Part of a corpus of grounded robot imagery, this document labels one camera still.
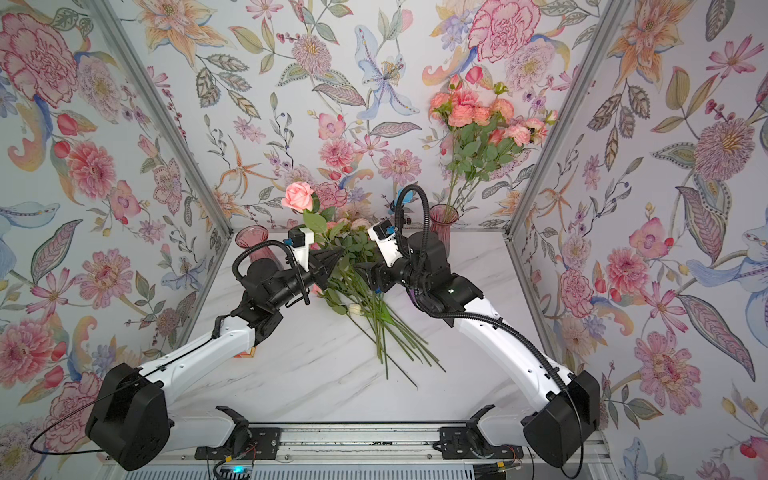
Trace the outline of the large pink rose stem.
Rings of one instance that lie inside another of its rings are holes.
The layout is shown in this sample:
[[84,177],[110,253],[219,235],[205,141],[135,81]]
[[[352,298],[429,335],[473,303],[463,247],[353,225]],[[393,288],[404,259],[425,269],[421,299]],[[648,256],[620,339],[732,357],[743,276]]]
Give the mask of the large pink rose stem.
[[314,188],[307,182],[289,184],[281,200],[281,205],[298,213],[301,222],[297,226],[306,226],[315,234],[315,243],[319,245],[329,240],[330,222],[320,213],[320,199]]

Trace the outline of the smoky pink glass vase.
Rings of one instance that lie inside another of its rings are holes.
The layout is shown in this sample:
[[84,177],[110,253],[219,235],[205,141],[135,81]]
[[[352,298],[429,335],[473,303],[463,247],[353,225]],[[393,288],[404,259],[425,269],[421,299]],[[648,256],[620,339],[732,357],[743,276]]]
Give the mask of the smoky pink glass vase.
[[[269,231],[266,227],[261,225],[251,225],[248,227],[243,228],[240,230],[236,237],[235,237],[235,243],[238,247],[242,248],[243,250],[247,250],[251,247],[254,247],[258,244],[261,244],[269,239]],[[268,259],[272,261],[275,265],[279,265],[279,260],[274,254],[273,250],[267,246],[264,248],[261,248],[254,253],[251,253],[249,255],[249,259],[251,263],[255,263],[258,260],[261,259]]]

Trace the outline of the pink rose cluster stem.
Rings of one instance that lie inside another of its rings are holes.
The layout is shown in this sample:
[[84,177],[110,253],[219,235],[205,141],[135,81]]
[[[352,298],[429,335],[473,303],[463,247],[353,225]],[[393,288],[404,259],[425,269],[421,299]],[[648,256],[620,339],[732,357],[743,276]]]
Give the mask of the pink rose cluster stem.
[[448,196],[446,204],[453,206],[453,198],[458,190],[455,183],[457,179],[457,162],[455,160],[457,143],[456,131],[461,127],[470,124],[477,124],[483,127],[491,125],[491,129],[499,128],[503,130],[503,116],[495,110],[492,105],[481,102],[476,93],[465,87],[463,82],[459,79],[451,81],[446,90],[442,90],[435,94],[431,100],[430,107],[431,117],[441,121],[447,129],[447,135],[441,147],[441,154],[443,156],[443,169],[448,173]]

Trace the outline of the single red pink rose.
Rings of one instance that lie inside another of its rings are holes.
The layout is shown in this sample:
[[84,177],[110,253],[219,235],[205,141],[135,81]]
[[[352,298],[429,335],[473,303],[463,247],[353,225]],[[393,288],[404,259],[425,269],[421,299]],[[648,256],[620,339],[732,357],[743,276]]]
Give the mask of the single red pink rose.
[[499,157],[502,150],[499,144],[504,140],[504,131],[470,124],[456,131],[455,150],[456,185],[458,190],[453,198],[453,206],[462,210],[480,183],[488,181],[491,175],[501,167]]

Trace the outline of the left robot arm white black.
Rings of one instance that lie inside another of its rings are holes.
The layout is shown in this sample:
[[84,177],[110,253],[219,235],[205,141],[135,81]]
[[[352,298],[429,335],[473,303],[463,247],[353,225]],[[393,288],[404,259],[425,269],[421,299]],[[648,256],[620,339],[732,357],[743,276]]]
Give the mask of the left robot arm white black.
[[243,288],[239,304],[218,316],[209,334],[139,367],[112,368],[86,421],[86,437],[127,471],[192,447],[246,451],[250,423],[233,408],[218,405],[197,417],[175,416],[170,408],[216,368],[263,343],[282,321],[282,309],[308,303],[313,286],[326,288],[342,256],[340,247],[313,250],[278,241],[241,253],[232,264]]

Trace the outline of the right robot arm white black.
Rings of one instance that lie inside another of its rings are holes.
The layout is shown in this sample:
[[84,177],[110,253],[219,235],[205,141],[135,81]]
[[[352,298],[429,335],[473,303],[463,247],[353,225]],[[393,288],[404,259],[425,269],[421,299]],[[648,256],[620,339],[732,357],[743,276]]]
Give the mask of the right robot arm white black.
[[435,233],[404,238],[384,221],[367,234],[382,257],[355,267],[368,286],[380,292],[402,286],[420,312],[481,347],[523,395],[521,405],[502,411],[489,405],[468,421],[472,448],[483,453],[490,447],[527,447],[555,468],[572,457],[582,459],[599,424],[597,380],[558,364],[509,325],[473,282],[451,270]]

